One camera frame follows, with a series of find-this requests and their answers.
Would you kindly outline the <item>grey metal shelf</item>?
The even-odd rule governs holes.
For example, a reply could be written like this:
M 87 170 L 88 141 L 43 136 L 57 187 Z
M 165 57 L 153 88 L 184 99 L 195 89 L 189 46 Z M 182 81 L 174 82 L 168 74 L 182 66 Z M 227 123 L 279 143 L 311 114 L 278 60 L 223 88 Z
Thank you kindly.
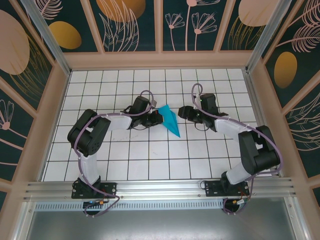
M 257 198 L 235 215 L 221 209 L 134 209 L 88 218 L 81 211 L 25 207 L 15 240 L 313 240 L 294 198 Z

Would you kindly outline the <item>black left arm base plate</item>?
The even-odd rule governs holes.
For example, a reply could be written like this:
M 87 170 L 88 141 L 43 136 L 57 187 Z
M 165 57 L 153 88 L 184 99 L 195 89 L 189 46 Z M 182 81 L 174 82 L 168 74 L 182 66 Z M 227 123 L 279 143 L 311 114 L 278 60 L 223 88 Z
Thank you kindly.
M 114 199 L 117 191 L 116 183 L 100 183 L 94 184 L 94 187 L 99 189 L 103 193 L 111 194 L 112 196 L 105 196 L 104 194 L 95 191 L 90 186 L 83 182 L 74 182 L 72 184 L 72 199 Z

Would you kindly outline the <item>aluminium side rail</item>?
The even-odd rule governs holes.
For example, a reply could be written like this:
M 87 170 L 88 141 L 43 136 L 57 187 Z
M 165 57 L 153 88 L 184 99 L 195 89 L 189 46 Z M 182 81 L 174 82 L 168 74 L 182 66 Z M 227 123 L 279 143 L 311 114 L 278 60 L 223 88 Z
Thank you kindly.
M 262 122 L 269 127 L 276 146 L 281 154 L 284 155 L 281 147 L 282 137 L 280 130 L 283 119 L 281 117 L 279 101 L 270 78 L 264 70 L 259 69 L 253 70 L 247 76 L 249 77 L 249 86 L 253 87 L 253 96 L 257 100 L 258 112 L 262 117 Z

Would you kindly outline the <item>teal cloth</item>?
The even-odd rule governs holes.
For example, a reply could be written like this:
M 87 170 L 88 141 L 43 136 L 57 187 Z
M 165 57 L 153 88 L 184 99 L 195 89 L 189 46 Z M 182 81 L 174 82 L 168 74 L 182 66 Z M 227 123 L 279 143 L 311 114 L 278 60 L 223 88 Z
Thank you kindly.
M 163 125 L 174 135 L 177 137 L 181 137 L 177 116 L 176 114 L 170 109 L 169 105 L 164 105 L 158 109 L 158 113 L 163 117 Z

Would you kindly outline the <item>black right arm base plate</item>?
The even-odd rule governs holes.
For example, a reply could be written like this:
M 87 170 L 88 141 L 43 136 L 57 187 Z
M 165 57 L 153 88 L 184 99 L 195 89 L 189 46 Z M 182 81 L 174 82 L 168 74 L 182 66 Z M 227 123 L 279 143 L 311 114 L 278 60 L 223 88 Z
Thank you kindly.
M 245 181 L 235 185 L 222 183 L 220 180 L 205 181 L 204 190 L 207 197 L 240 197 L 250 194 L 248 183 Z

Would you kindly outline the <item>aluminium corner post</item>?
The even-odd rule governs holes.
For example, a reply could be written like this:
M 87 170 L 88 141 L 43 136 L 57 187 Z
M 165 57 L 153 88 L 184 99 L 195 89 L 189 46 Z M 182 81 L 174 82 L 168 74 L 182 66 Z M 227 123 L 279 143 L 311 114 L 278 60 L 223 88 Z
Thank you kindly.
M 271 41 L 273 35 L 277 31 L 283 17 L 286 15 L 290 8 L 292 0 L 278 0 L 272 15 L 270 16 L 263 32 L 258 39 L 253 52 L 245 66 L 245 72 L 249 75 L 256 67 L 259 59 L 265 51 L 267 45 Z
M 38 29 L 63 72 L 69 77 L 71 69 L 46 21 L 54 20 L 63 9 L 62 0 L 19 0 L 30 20 Z

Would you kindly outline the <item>aluminium mounting rail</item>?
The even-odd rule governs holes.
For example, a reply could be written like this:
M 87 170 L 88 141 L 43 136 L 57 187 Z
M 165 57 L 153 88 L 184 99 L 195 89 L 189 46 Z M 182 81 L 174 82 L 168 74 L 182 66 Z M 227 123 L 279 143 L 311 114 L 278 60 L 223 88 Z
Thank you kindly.
M 122 200 L 193 200 L 205 199 L 200 179 L 122 180 L 117 182 L 116 195 Z M 72 201 L 71 181 L 29 182 L 22 195 L 26 201 Z M 289 177 L 257 177 L 253 182 L 253 198 L 295 197 Z

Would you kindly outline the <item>small circuit board yellow connector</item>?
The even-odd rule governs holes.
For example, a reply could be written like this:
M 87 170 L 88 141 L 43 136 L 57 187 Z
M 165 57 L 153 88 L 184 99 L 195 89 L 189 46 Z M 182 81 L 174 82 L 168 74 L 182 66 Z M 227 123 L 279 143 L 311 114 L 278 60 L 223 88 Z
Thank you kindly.
M 96 206 L 99 208 L 100 206 L 107 204 L 109 200 L 90 200 L 90 201 L 84 201 L 82 208 L 95 208 Z
M 231 202 L 233 205 L 245 205 L 248 201 L 250 201 L 250 197 L 247 198 L 241 198 L 241 199 L 232 199 Z

